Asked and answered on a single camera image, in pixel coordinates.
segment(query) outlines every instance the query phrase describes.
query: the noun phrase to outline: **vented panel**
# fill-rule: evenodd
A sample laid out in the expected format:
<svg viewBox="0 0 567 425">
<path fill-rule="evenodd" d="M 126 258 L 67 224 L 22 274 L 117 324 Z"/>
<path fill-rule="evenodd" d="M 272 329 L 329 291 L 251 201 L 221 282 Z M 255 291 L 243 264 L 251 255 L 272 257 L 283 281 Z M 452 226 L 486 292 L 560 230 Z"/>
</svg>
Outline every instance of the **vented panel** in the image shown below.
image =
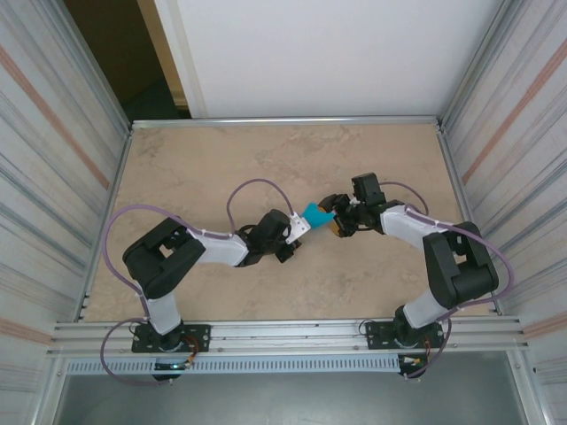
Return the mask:
<svg viewBox="0 0 567 425">
<path fill-rule="evenodd" d="M 274 374 L 309 372 L 399 372 L 396 354 L 326 356 L 197 357 L 188 370 L 156 371 L 159 363 L 183 359 L 111 359 L 108 367 L 117 375 L 167 374 Z M 100 359 L 76 359 L 69 363 L 68 375 L 105 374 Z"/>
</svg>

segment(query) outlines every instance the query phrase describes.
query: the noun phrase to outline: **black mounting plate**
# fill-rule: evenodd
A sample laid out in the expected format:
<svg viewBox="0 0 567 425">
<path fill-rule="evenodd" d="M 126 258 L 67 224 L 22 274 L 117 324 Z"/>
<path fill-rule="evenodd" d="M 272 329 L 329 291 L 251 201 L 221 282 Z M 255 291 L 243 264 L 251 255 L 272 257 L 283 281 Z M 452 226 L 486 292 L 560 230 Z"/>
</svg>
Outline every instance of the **black mounting plate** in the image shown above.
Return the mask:
<svg viewBox="0 0 567 425">
<path fill-rule="evenodd" d="M 423 330 L 423 338 L 410 346 L 398 342 L 393 321 L 369 321 L 364 326 L 369 350 L 397 350 L 399 348 L 424 350 L 425 339 L 429 339 L 431 348 L 439 348 L 443 343 L 443 328 L 438 323 L 428 325 L 428 328 Z"/>
<path fill-rule="evenodd" d="M 150 323 L 142 323 L 135 327 L 132 341 L 132 352 L 163 352 L 159 348 L 156 332 Z M 211 325 L 192 325 L 183 323 L 183 335 L 193 336 L 198 342 L 198 352 L 208 352 L 211 342 Z M 175 352 L 191 352 L 185 342 Z"/>
</svg>

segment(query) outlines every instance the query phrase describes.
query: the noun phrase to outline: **cable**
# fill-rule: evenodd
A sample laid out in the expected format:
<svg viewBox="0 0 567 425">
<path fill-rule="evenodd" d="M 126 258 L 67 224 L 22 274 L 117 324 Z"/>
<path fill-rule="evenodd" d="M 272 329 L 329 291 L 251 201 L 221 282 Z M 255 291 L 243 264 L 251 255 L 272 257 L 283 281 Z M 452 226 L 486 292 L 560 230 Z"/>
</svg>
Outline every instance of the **cable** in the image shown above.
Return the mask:
<svg viewBox="0 0 567 425">
<path fill-rule="evenodd" d="M 250 179 L 250 180 L 247 180 L 247 181 L 244 182 L 244 183 L 239 184 L 238 187 L 232 191 L 232 193 L 231 193 L 230 196 L 229 196 L 229 200 L 227 201 L 227 215 L 229 216 L 230 228 L 231 228 L 232 234 L 234 234 L 234 233 L 237 231 L 237 226 L 236 226 L 236 224 L 234 223 L 234 219 L 232 218 L 232 212 L 230 212 L 230 203 L 232 203 L 232 198 L 233 198 L 244 186 L 248 186 L 250 183 L 255 183 L 255 182 L 262 182 L 262 183 L 269 184 L 270 186 L 274 187 L 278 192 L 280 192 L 280 195 L 282 195 L 283 200 L 284 200 L 285 203 L 287 204 L 287 207 L 290 209 L 290 215 L 293 215 L 293 206 L 291 206 L 291 201 L 290 201 L 290 199 L 287 197 L 287 195 L 285 195 L 285 192 L 282 190 L 282 188 L 280 188 L 277 184 L 275 184 L 274 182 L 272 182 L 271 180 L 268 180 L 268 179 L 261 179 L 261 178 Z"/>
<path fill-rule="evenodd" d="M 135 335 L 135 334 L 136 334 L 136 332 L 135 332 L 134 330 L 132 330 L 132 325 L 133 325 L 134 323 L 138 323 L 138 324 L 140 324 L 140 325 L 142 324 L 141 321 L 133 321 L 133 322 L 131 322 L 131 323 L 128 325 L 128 330 L 130 331 L 130 334 L 132 334 L 132 335 Z"/>
<path fill-rule="evenodd" d="M 425 336 L 423 339 L 423 346 L 425 347 L 425 357 L 429 360 L 429 356 L 431 354 L 431 341 L 428 336 Z"/>
<path fill-rule="evenodd" d="M 420 367 L 415 372 L 412 372 L 409 375 L 404 374 L 406 379 L 411 379 L 425 372 L 433 363 L 435 363 L 439 359 L 441 353 L 443 352 L 443 350 L 445 350 L 445 347 L 447 346 L 447 341 L 451 336 L 451 330 L 453 330 L 453 322 L 451 322 L 451 319 L 447 317 L 447 332 L 445 334 L 445 339 L 441 343 L 441 346 L 439 347 L 438 351 L 433 355 L 433 357 L 431 357 L 431 360 L 429 360 L 423 367 Z"/>
<path fill-rule="evenodd" d="M 161 381 L 161 382 L 146 382 L 146 381 L 137 381 L 134 379 L 127 379 L 127 378 L 122 378 L 121 376 L 116 375 L 112 370 L 110 370 L 110 368 L 108 367 L 108 365 L 106 364 L 105 361 L 105 347 L 106 347 L 106 343 L 108 342 L 108 339 L 110 338 L 110 335 L 112 334 L 112 332 L 114 332 L 116 329 L 118 329 L 120 326 L 128 323 L 128 322 L 138 322 L 138 323 L 143 323 L 145 322 L 145 320 L 141 317 L 134 317 L 132 319 L 126 319 L 125 321 L 119 321 L 118 323 L 116 323 L 114 326 L 112 326 L 109 330 L 108 333 L 105 335 L 105 337 L 103 338 L 103 343 L 100 345 L 100 363 L 103 365 L 103 369 L 105 370 L 105 372 L 111 376 L 113 379 L 115 379 L 116 381 L 120 382 L 120 383 L 125 383 L 127 385 L 133 385 L 135 387 L 159 387 L 161 385 L 165 385 L 166 383 L 169 383 L 169 381 Z"/>
<path fill-rule="evenodd" d="M 365 319 L 365 320 L 361 321 L 361 323 L 358 325 L 358 333 L 363 335 L 363 336 L 368 336 L 366 334 L 366 332 L 365 333 L 361 332 L 362 325 L 364 325 L 365 323 L 375 323 L 375 322 L 371 319 Z"/>
<path fill-rule="evenodd" d="M 252 230 L 253 228 L 255 228 L 256 225 L 255 224 L 246 224 L 245 226 L 242 226 L 238 232 L 240 233 L 248 233 L 249 230 Z"/>
<path fill-rule="evenodd" d="M 193 335 L 184 335 L 183 339 L 185 340 L 185 342 L 187 343 L 187 345 L 189 347 L 191 347 L 191 343 L 193 343 L 195 350 L 193 350 L 193 354 L 197 355 L 197 353 L 200 351 L 199 347 L 198 347 L 198 340 L 196 337 L 194 337 Z"/>
<path fill-rule="evenodd" d="M 510 264 L 509 260 L 496 246 L 494 246 L 492 243 L 488 242 L 484 238 L 469 232 L 468 230 L 465 230 L 463 228 L 457 228 L 449 223 L 443 223 L 441 221 L 430 219 L 429 217 L 425 217 L 422 214 L 415 213 L 414 211 L 411 210 L 411 208 L 408 208 L 407 206 L 406 206 L 406 214 L 409 217 L 421 221 L 424 224 L 436 226 L 438 228 L 443 228 L 445 230 L 449 230 L 451 232 L 455 232 L 460 235 L 467 236 L 469 239 L 472 239 L 473 241 L 484 245 L 486 248 L 492 251 L 496 255 L 496 257 L 498 257 L 501 260 L 504 267 L 506 267 L 506 271 L 508 272 L 508 284 L 506 285 L 504 290 L 502 290 L 501 293 L 493 295 L 489 298 L 473 299 L 472 301 L 467 301 L 466 303 L 462 303 L 461 305 L 458 305 L 457 307 L 454 307 L 453 309 L 449 310 L 447 313 L 443 314 L 441 317 L 438 318 L 438 321 L 443 321 L 444 319 L 448 318 L 459 308 L 464 308 L 471 305 L 491 303 L 493 301 L 496 301 L 497 299 L 506 297 L 510 293 L 510 291 L 514 286 L 514 282 L 516 280 L 516 274 L 514 273 L 514 269 L 512 268 L 512 265 Z"/>
<path fill-rule="evenodd" d="M 420 195 L 420 193 L 419 193 L 417 190 L 415 190 L 415 189 L 412 188 L 411 186 L 408 186 L 406 183 L 402 183 L 402 182 L 381 182 L 381 183 L 380 183 L 380 186 L 384 186 L 384 185 L 387 185 L 387 184 L 392 184 L 392 185 L 394 185 L 394 186 L 401 186 L 402 188 L 409 190 L 411 193 L 413 193 L 414 195 L 416 195 L 416 197 L 417 197 L 417 198 L 419 199 L 419 201 L 422 203 L 424 214 L 425 214 L 425 215 L 428 215 L 428 214 L 429 214 L 429 206 L 427 205 L 427 202 L 425 202 L 425 198 L 422 197 L 422 196 Z"/>
</svg>

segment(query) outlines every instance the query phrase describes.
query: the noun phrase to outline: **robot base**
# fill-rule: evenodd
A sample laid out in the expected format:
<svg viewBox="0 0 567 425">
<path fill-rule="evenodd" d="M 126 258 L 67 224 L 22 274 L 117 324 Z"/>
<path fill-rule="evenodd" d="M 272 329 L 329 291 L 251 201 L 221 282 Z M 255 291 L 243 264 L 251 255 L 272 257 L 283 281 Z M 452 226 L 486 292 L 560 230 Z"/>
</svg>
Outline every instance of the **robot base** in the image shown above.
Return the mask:
<svg viewBox="0 0 567 425">
<path fill-rule="evenodd" d="M 443 328 L 438 323 L 432 323 L 420 328 L 420 337 L 411 343 L 402 343 L 397 337 L 393 321 L 370 321 L 365 323 L 366 342 L 369 350 L 425 350 L 425 341 L 429 340 L 430 348 L 439 348 L 443 343 Z"/>
<path fill-rule="evenodd" d="M 172 334 L 174 341 L 164 341 Z M 183 336 L 192 336 L 198 342 L 198 352 L 208 352 L 211 340 L 210 325 L 193 325 L 183 323 L 174 331 L 161 336 L 150 323 L 136 326 L 132 341 L 132 352 L 191 352 L 191 348 Z"/>
</svg>

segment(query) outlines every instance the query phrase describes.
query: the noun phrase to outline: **metal rail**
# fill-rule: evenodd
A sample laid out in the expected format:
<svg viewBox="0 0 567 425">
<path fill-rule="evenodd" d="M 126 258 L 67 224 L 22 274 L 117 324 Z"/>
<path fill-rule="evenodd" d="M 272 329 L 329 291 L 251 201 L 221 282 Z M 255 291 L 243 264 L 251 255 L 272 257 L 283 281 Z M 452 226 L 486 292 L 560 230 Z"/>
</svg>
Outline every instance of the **metal rail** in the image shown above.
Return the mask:
<svg viewBox="0 0 567 425">
<path fill-rule="evenodd" d="M 132 128 L 323 126 L 362 124 L 437 124 L 433 115 L 385 115 L 368 117 L 222 118 L 204 120 L 137 120 Z"/>
<path fill-rule="evenodd" d="M 264 356 L 369 354 L 366 337 L 359 333 L 361 320 L 340 321 L 217 321 L 213 326 L 209 352 L 201 356 Z M 64 323 L 55 328 L 48 350 L 51 358 L 95 358 L 113 323 Z M 134 354 L 128 327 L 117 329 L 105 350 L 108 358 L 179 357 L 179 353 Z M 453 318 L 453 332 L 447 352 L 488 352 L 526 350 L 527 342 L 516 317 L 463 316 Z M 384 350 L 404 353 L 415 350 Z"/>
</svg>

